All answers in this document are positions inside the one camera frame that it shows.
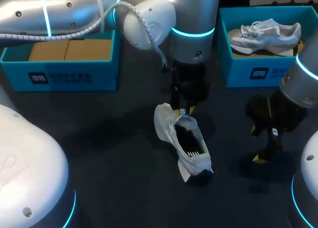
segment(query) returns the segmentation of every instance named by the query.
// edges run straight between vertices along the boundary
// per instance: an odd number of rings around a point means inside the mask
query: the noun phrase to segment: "black table surface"
[[[171,147],[155,133],[155,107],[169,101],[160,88],[170,83],[157,55],[124,42],[117,92],[14,93],[3,73],[0,83],[19,112],[65,151],[83,227],[288,228],[291,180],[318,129],[317,112],[284,135],[285,151],[266,169],[255,168],[251,158],[267,138],[249,135],[244,107],[274,88],[226,88],[214,51],[206,69],[209,98],[193,113],[215,172],[204,187],[183,182]]]

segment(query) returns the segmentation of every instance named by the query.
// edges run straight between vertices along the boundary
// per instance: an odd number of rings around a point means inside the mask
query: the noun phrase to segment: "white sneaker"
[[[301,26],[281,25],[272,18],[254,22],[251,26],[242,25],[240,29],[228,32],[231,47],[243,54],[264,49],[280,56],[293,56],[294,47],[300,41]]]
[[[177,117],[171,106],[164,103],[156,107],[154,123],[159,139],[176,148],[179,170],[185,182],[190,176],[197,176],[202,172],[213,173],[209,151],[194,118],[187,115]],[[182,133],[186,135],[183,142],[180,140]],[[194,136],[197,146],[189,146],[192,144],[189,142],[191,136]]]

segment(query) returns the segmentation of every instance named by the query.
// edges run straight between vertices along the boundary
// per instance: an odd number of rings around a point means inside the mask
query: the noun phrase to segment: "blue plastic bin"
[[[0,59],[1,67],[15,91],[115,91],[120,33],[108,31],[82,38],[111,39],[110,60],[28,62],[33,44],[26,44],[5,48]]]
[[[318,15],[311,6],[269,6],[221,8],[216,30],[217,51],[220,56],[227,87],[278,86],[295,57],[244,57],[235,58],[227,32],[251,25],[255,21],[273,18],[284,25],[296,22],[302,27],[305,43],[318,27]]]

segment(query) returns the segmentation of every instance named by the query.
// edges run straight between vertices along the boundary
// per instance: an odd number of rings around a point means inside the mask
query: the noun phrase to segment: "shoe lace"
[[[244,26],[241,25],[240,27],[240,32],[241,32],[241,37],[247,37],[250,34],[264,34],[261,29],[259,29],[256,24],[260,23],[260,21],[255,21],[252,23],[251,26]]]

